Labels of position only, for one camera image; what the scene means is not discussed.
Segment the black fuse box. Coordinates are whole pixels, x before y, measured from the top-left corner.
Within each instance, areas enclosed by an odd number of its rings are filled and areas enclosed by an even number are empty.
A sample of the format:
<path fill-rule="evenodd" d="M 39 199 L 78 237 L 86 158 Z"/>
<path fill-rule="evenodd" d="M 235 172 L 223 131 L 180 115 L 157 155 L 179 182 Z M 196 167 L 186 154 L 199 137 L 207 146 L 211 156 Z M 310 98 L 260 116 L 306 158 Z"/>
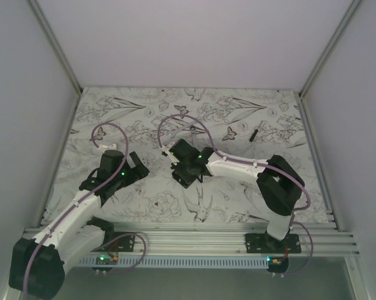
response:
<path fill-rule="evenodd" d="M 199 181 L 201 179 L 201 176 L 195 176 L 192 174 L 185 174 L 176 171 L 173 171 L 171 175 L 172 178 L 185 189 L 189 188 L 195 181 Z"/>

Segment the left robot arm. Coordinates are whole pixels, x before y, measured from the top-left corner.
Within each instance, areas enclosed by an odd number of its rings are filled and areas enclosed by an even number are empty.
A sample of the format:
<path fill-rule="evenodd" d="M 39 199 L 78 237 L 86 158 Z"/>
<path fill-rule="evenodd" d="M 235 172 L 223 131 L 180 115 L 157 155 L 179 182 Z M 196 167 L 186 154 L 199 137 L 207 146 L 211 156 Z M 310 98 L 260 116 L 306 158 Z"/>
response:
<path fill-rule="evenodd" d="M 133 232 L 115 232 L 113 223 L 95 214 L 116 191 L 149 175 L 149 169 L 134 152 L 130 167 L 126 156 L 114 149 L 106 150 L 99 167 L 81 183 L 68 207 L 31 239 L 22 237 L 13 247 L 9 287 L 40 299 L 52 299 L 61 289 L 65 277 L 91 251 L 108 251 L 121 244 L 131 252 Z"/>

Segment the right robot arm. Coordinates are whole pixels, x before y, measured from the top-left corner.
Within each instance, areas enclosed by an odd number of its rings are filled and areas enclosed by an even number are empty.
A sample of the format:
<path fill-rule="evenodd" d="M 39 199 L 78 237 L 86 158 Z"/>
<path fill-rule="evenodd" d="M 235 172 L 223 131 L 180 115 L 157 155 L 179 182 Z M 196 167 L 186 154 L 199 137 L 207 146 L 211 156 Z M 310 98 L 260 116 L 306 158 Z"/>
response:
<path fill-rule="evenodd" d="M 200 151 L 184 139 L 162 146 L 161 150 L 171 159 L 173 179 L 185 189 L 205 176 L 235 179 L 257 187 L 265 203 L 261 213 L 268 221 L 265 246 L 273 253 L 286 247 L 293 210 L 305 183 L 283 157 L 248 159 L 211 147 Z"/>

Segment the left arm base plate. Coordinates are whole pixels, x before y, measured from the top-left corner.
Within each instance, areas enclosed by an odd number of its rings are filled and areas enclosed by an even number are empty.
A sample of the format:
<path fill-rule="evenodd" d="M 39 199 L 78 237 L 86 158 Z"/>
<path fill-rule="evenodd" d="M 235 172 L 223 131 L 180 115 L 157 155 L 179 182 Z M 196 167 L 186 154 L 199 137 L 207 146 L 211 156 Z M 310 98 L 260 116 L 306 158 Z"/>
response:
<path fill-rule="evenodd" d="M 94 248 L 98 252 L 127 252 L 131 253 L 135 246 L 135 233 L 132 232 L 114 232 L 106 237 L 103 243 Z"/>

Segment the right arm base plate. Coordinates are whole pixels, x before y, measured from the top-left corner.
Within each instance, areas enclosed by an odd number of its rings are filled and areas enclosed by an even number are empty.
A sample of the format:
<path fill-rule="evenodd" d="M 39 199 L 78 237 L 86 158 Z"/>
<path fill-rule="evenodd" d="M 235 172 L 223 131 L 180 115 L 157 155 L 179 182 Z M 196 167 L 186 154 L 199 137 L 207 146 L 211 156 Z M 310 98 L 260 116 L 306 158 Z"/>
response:
<path fill-rule="evenodd" d="M 247 253 L 260 254 L 300 254 L 302 252 L 300 240 L 297 234 L 287 234 L 279 241 L 266 233 L 247 233 L 245 234 L 245 246 Z"/>

